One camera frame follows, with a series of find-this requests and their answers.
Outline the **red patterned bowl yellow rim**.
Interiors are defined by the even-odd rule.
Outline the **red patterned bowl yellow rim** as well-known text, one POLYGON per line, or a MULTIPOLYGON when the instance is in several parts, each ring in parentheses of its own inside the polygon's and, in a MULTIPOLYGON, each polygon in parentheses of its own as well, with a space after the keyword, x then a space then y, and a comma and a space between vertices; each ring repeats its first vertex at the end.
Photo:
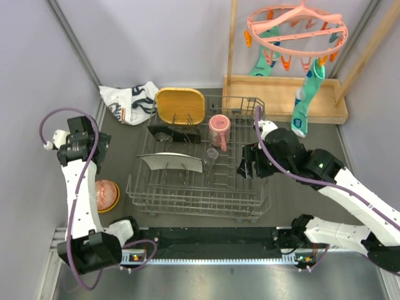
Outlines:
POLYGON ((95 182, 95 192, 99 213, 106 213, 114 209, 121 196, 119 186, 115 182, 105 179, 95 182))

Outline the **pink ceramic mug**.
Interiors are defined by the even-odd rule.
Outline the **pink ceramic mug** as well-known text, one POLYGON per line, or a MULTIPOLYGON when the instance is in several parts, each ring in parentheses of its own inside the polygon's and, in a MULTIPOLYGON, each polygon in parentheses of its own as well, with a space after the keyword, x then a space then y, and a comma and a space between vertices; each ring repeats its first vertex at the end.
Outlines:
POLYGON ((208 122, 208 128, 211 144, 221 148, 222 152, 226 153, 230 138, 231 120, 223 114, 214 115, 208 122))

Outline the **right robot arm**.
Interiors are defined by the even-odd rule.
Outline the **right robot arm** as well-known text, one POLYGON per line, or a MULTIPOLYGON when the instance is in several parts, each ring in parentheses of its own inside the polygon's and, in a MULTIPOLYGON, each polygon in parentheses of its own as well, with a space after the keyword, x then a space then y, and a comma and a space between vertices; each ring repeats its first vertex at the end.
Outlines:
POLYGON ((339 204, 361 225, 305 215, 291 224, 292 241, 304 248, 323 243, 355 251, 399 274, 399 211, 370 191, 336 156, 308 150, 291 131, 270 122, 254 127, 257 141, 242 149, 237 173, 245 179, 284 174, 339 204))

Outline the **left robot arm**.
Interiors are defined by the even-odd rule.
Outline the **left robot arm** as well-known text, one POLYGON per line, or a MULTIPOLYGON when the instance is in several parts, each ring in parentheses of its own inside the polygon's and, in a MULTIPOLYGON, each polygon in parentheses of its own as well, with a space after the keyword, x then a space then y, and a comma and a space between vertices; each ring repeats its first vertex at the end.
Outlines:
POLYGON ((99 132, 86 116, 70 118, 67 125, 67 133, 54 135, 68 206, 66 240, 57 245, 57 253, 78 274, 87 274, 119 264, 123 246, 135 248, 142 234, 131 216, 117 219, 108 227, 103 227, 99 219, 95 177, 111 136, 99 132))

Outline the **black floral square plate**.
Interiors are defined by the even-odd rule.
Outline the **black floral square plate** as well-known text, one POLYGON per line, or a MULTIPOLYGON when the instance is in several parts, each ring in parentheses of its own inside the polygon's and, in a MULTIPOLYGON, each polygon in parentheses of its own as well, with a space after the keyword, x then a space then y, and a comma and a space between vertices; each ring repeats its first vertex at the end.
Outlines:
POLYGON ((201 133, 194 126, 149 125, 149 132, 158 142, 200 144, 201 133))

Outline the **clear glass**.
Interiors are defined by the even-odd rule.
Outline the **clear glass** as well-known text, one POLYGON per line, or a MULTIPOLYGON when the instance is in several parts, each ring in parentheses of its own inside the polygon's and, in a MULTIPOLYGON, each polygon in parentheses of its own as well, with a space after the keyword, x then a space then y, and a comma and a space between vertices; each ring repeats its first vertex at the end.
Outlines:
POLYGON ((204 169, 210 170, 214 166, 218 157, 219 157, 218 150, 213 147, 210 147, 202 157, 202 163, 204 169))

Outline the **yellow woven-pattern plate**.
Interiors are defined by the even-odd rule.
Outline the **yellow woven-pattern plate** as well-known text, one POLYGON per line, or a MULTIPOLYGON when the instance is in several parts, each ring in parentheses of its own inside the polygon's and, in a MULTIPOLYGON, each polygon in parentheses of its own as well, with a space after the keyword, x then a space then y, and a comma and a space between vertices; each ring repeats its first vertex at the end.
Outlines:
POLYGON ((197 89, 165 87, 156 94, 158 116, 167 124, 198 125, 206 116, 206 100, 197 89))

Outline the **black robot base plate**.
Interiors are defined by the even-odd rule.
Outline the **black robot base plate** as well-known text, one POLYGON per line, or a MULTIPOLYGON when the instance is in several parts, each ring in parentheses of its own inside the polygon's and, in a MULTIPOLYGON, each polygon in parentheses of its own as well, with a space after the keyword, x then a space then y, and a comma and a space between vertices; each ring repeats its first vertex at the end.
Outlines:
POLYGON ((262 259, 279 258, 292 249, 312 249, 313 243, 289 228, 275 227, 149 227, 128 239, 125 246, 145 239, 136 249, 154 259, 262 259))

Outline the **white square plate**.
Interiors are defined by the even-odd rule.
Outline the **white square plate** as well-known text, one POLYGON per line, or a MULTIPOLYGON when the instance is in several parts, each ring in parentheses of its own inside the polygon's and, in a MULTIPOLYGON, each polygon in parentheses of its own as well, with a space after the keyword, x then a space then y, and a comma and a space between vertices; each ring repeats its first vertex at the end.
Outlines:
POLYGON ((179 154, 175 152, 158 152, 154 154, 142 154, 142 159, 150 170, 181 169, 197 173, 203 172, 203 161, 197 157, 179 154))

